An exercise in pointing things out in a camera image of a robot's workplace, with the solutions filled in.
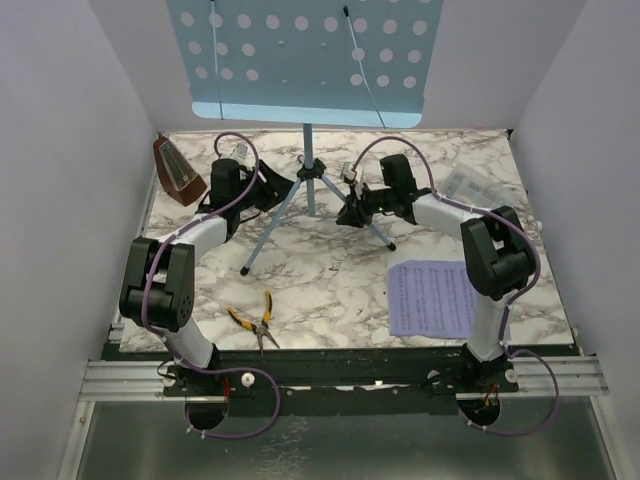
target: metronome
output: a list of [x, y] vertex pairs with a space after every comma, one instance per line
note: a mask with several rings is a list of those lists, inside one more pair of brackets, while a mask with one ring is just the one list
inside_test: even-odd
[[202, 177], [167, 137], [153, 142], [153, 154], [162, 189], [180, 205], [191, 205], [207, 190]]

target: marble surface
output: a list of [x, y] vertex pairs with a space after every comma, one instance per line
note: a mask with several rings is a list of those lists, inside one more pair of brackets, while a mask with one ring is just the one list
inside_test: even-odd
[[[339, 183], [345, 161], [358, 153], [382, 132], [314, 132], [314, 153], [327, 165], [327, 175]], [[295, 178], [302, 154], [301, 131], [254, 131], [247, 135], [260, 155], [274, 170]], [[572, 337], [555, 286], [536, 222], [502, 131], [409, 132], [398, 135], [413, 141], [429, 158], [436, 184], [442, 182], [458, 163], [490, 176], [513, 191], [526, 232], [538, 245], [542, 256], [542, 277], [538, 285], [519, 299], [511, 315], [512, 343], [567, 344]], [[210, 164], [215, 159], [213, 133], [173, 134], [171, 139], [193, 167], [208, 182]], [[222, 142], [229, 154], [234, 139]], [[414, 167], [418, 186], [426, 186], [423, 166], [399, 142], [383, 142], [374, 147], [363, 165], [370, 185], [382, 185], [378, 160], [388, 154], [405, 153]], [[253, 159], [247, 157], [247, 164]], [[304, 187], [297, 193], [288, 214], [306, 211]], [[335, 215], [341, 201], [327, 187], [316, 182], [316, 208]], [[182, 207], [163, 191], [156, 194], [148, 237], [166, 234], [186, 223], [195, 206]], [[273, 295], [271, 331], [282, 348], [356, 348], [459, 345], [459, 340], [428, 337], [392, 337], [386, 296], [387, 265], [401, 259], [461, 260], [462, 245], [441, 232], [413, 226], [395, 217], [377, 216], [375, 223], [398, 246], [389, 252], [367, 229], [338, 226], [333, 220], [297, 216], [282, 221], [246, 277], [239, 274], [258, 237], [268, 225], [272, 212], [240, 226], [228, 243], [207, 253], [197, 265], [194, 317], [204, 335], [220, 349], [257, 348], [255, 336], [238, 327], [226, 309], [231, 305], [250, 319], [262, 317], [264, 291]], [[125, 352], [156, 351], [163, 348], [157, 338], [126, 325], [121, 341]], [[268, 340], [265, 348], [273, 348]]]

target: white wall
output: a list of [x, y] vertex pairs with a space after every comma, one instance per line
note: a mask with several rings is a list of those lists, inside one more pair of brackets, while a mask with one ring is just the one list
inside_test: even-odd
[[[192, 113], [164, 0], [89, 3], [158, 129], [265, 127], [205, 120]], [[445, 0], [420, 126], [515, 127], [584, 3]]]
[[569, 318], [640, 473], [640, 2], [589, 0], [514, 134]]
[[0, 2], [0, 478], [55, 478], [154, 129], [85, 0]]

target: yellow-handled pliers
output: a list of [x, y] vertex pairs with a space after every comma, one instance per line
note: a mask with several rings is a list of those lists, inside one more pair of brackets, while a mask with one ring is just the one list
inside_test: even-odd
[[273, 343], [276, 347], [280, 348], [280, 345], [278, 345], [278, 342], [276, 342], [276, 340], [273, 338], [273, 335], [271, 335], [271, 332], [269, 332], [269, 320], [271, 320], [271, 310], [273, 308], [273, 301], [271, 300], [271, 292], [267, 290], [265, 292], [265, 296], [267, 297], [267, 309], [264, 312], [264, 315], [262, 317], [262, 322], [260, 322], [260, 325], [255, 325], [251, 322], [248, 322], [247, 320], [240, 318], [232, 307], [227, 307], [227, 312], [229, 312], [229, 315], [231, 316], [231, 318], [233, 318], [234, 322], [236, 322], [242, 328], [251, 330], [253, 333], [256, 334], [256, 336], [258, 337], [258, 345], [260, 346], [260, 353], [262, 353], [263, 357], [264, 357], [264, 345], [262, 343], [262, 337], [267, 337], [269, 340], [271, 340], [271, 343]]

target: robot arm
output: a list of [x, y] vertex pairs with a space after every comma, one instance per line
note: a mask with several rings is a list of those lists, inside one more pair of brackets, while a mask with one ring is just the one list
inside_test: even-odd
[[[387, 187], [376, 190], [350, 177], [348, 168], [343, 170], [350, 193], [337, 223], [364, 227], [374, 214], [392, 212], [409, 223], [435, 228], [461, 240], [469, 280], [479, 293], [467, 349], [479, 363], [500, 358], [507, 295], [526, 285], [535, 267], [533, 253], [517, 234], [498, 221], [443, 203], [428, 188], [418, 189], [404, 155], [383, 158], [380, 165]], [[500, 207], [493, 213], [522, 228], [512, 208]]]
[[[232, 159], [216, 160], [211, 167], [211, 191], [208, 204], [200, 204], [194, 221], [207, 216], [249, 188], [253, 172]], [[201, 368], [218, 365], [218, 349], [203, 335], [191, 317], [195, 300], [195, 266], [209, 250], [229, 240], [240, 225], [240, 213], [248, 208], [266, 212], [286, 196], [293, 182], [259, 162], [256, 182], [248, 194], [221, 216], [209, 218], [185, 233], [172, 232], [160, 239], [135, 239], [129, 250], [124, 282], [120, 293], [120, 313], [138, 326], [142, 322], [142, 302], [151, 264], [160, 245], [176, 236], [162, 253], [158, 265], [160, 275], [151, 280], [147, 319], [149, 327], [167, 344], [176, 361]]]
[[[120, 313], [143, 326], [142, 297], [151, 261], [164, 238], [137, 238], [131, 244], [120, 293]], [[191, 316], [195, 297], [195, 265], [209, 250], [227, 241], [227, 221], [214, 217], [174, 240], [160, 260], [164, 280], [153, 279], [149, 296], [149, 323], [162, 333], [167, 347], [179, 358], [202, 368], [215, 368], [218, 350]]]

